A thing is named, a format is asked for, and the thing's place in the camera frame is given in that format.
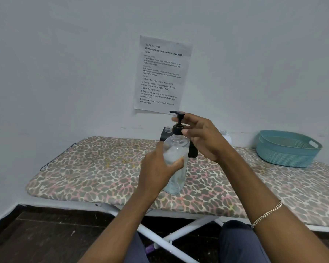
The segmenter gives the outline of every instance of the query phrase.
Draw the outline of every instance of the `teal plastic basket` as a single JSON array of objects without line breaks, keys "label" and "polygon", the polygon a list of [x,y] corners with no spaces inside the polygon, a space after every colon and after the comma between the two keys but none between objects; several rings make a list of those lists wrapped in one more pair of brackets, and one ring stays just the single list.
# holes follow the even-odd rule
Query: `teal plastic basket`
[{"label": "teal plastic basket", "polygon": [[262,159],[288,167],[307,167],[323,147],[308,136],[277,130],[260,131],[259,141],[256,151]]}]

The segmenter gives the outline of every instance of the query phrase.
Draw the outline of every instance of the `paper sign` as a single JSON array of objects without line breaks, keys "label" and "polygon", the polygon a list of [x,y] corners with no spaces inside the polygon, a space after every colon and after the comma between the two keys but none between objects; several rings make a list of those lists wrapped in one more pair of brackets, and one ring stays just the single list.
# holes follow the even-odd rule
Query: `paper sign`
[{"label": "paper sign", "polygon": [[179,110],[191,52],[192,45],[140,36],[134,108]]}]

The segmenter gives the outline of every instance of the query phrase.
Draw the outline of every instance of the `purple object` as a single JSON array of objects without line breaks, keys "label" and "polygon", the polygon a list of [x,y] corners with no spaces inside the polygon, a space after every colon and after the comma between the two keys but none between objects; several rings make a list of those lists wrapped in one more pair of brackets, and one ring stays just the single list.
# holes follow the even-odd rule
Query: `purple object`
[{"label": "purple object", "polygon": [[154,244],[151,244],[149,245],[148,247],[145,248],[145,253],[148,255],[150,254],[151,252],[155,251],[155,247],[154,247]]}]

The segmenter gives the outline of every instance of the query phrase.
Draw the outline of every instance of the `hand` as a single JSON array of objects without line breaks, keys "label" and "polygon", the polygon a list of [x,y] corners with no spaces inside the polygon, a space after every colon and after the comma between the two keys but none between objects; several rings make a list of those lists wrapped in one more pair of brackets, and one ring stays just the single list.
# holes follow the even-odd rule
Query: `hand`
[{"label": "hand", "polygon": [[[178,118],[172,117],[172,121],[178,122]],[[189,125],[184,126],[183,135],[189,137],[205,157],[217,162],[219,155],[229,146],[229,143],[211,120],[193,114],[185,114],[182,123]]]},{"label": "hand", "polygon": [[163,142],[158,142],[156,149],[145,155],[141,161],[141,170],[137,191],[154,201],[167,185],[172,175],[183,168],[184,158],[167,165],[163,158]]}]

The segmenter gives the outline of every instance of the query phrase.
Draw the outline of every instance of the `pump nozzle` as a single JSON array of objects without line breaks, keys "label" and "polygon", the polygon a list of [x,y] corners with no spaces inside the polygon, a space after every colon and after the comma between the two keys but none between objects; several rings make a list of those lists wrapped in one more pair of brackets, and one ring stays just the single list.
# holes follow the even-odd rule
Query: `pump nozzle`
[{"label": "pump nozzle", "polygon": [[170,113],[176,114],[178,117],[178,123],[175,124],[173,126],[173,134],[174,135],[182,135],[182,129],[184,129],[184,127],[182,126],[182,120],[184,119],[184,115],[185,113],[181,112],[181,111],[169,111]]}]

